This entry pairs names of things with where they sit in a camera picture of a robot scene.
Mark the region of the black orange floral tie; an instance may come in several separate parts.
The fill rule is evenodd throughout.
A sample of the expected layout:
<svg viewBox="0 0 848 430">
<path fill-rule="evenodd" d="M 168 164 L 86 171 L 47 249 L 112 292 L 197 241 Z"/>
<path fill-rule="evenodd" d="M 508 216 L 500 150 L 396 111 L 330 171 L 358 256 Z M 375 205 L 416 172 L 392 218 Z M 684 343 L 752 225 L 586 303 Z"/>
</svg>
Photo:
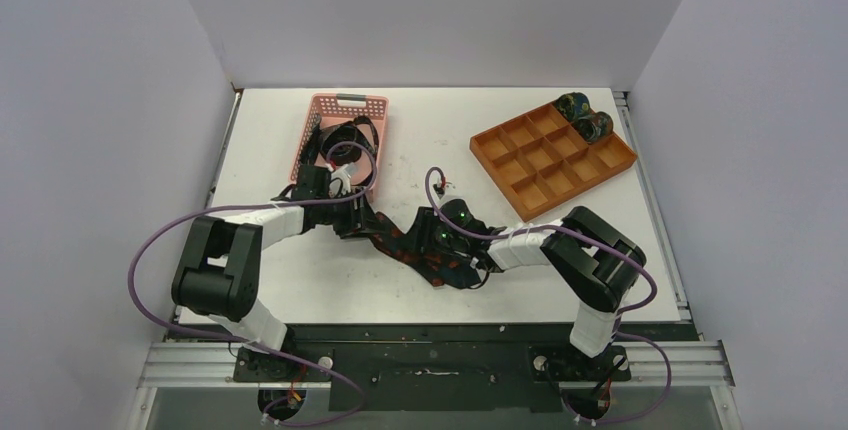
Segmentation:
<svg viewBox="0 0 848 430">
<path fill-rule="evenodd" d="M 457 243 L 458 238 L 453 238 L 431 208 L 419 207 L 406 231 L 383 212 L 377 212 L 375 218 L 376 226 L 368 235 L 372 245 L 410 267 L 432 287 L 470 290 L 483 284 L 484 278 L 472 265 L 471 258 L 447 246 L 449 240 Z"/>
</svg>

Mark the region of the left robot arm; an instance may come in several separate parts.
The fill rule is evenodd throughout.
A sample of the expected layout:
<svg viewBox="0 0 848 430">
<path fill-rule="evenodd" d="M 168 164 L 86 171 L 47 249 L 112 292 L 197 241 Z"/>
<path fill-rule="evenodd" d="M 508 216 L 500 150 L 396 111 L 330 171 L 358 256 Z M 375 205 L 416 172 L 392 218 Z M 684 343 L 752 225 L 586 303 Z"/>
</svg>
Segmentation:
<svg viewBox="0 0 848 430">
<path fill-rule="evenodd" d="M 363 231 L 367 194 L 375 183 L 356 167 L 305 165 L 295 183 L 260 209 L 223 218 L 195 218 L 171 287 L 173 301 L 204 315 L 261 351 L 259 366 L 282 381 L 297 370 L 299 355 L 287 346 L 289 329 L 260 301 L 264 250 L 317 226 L 342 238 Z"/>
</svg>

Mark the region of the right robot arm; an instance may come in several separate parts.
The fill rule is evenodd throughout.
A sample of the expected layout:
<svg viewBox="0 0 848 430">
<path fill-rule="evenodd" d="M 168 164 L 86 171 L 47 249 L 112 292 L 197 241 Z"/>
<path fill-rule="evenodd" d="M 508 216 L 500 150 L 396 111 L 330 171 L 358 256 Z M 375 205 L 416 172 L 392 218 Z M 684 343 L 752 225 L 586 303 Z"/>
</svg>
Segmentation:
<svg viewBox="0 0 848 430">
<path fill-rule="evenodd" d="M 440 211 L 419 208 L 399 249 L 405 263 L 459 289 L 479 286 L 492 273 L 554 269 L 579 301 L 565 364 L 580 379 L 604 367 L 625 297 L 647 263 L 638 245 L 585 206 L 539 227 L 492 227 L 462 199 Z"/>
</svg>

